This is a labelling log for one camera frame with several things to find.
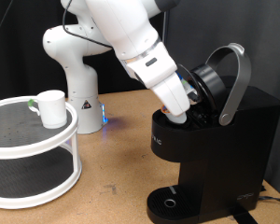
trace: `white mug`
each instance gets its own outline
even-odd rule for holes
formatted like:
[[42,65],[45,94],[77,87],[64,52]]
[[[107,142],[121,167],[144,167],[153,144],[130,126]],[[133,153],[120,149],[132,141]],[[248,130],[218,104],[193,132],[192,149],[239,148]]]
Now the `white mug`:
[[45,128],[57,129],[67,122],[65,94],[63,91],[43,91],[28,102],[29,108],[40,116]]

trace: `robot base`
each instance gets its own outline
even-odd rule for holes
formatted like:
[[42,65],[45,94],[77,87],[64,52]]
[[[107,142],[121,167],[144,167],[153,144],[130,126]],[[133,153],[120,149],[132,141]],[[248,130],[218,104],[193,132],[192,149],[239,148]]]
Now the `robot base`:
[[177,186],[157,189],[147,199],[156,224],[194,224],[239,215],[256,207],[280,115],[280,101],[248,87],[232,123],[176,127],[157,111],[152,151],[180,162]]
[[97,95],[85,98],[70,96],[68,103],[77,111],[79,120],[77,133],[95,133],[102,129],[104,126],[103,107]]

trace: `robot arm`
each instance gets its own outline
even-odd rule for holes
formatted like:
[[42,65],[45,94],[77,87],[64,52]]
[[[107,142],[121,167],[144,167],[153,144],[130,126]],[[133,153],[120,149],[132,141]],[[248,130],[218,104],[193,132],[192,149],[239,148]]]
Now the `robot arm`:
[[175,73],[174,60],[148,17],[179,1],[86,0],[95,23],[130,77],[152,89],[176,117],[189,109],[189,98]]

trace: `coffee maker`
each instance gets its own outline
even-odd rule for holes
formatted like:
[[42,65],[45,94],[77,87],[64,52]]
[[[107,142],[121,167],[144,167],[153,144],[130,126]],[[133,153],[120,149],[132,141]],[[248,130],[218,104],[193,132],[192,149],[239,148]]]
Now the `coffee maker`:
[[[236,78],[220,77],[219,62],[235,53]],[[248,86],[251,64],[238,44],[217,49],[190,71],[188,83],[200,102],[187,122],[174,124],[156,111],[151,149],[180,162],[178,184],[156,189],[147,198],[147,214],[156,224],[196,224],[239,216],[256,208],[275,130],[280,101]]]

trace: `table surface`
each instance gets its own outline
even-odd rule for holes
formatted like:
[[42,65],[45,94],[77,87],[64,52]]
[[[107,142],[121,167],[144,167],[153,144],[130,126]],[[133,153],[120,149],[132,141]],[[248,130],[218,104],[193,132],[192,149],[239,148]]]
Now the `table surface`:
[[[109,122],[97,133],[78,137],[82,175],[62,197],[21,210],[0,209],[0,223],[151,223],[147,196],[177,184],[179,163],[164,161],[150,149],[151,116],[161,108],[152,91],[100,95]],[[280,198],[264,182],[260,195]],[[250,212],[259,223],[280,223],[280,202],[259,202]],[[209,224],[236,224],[224,217]]]

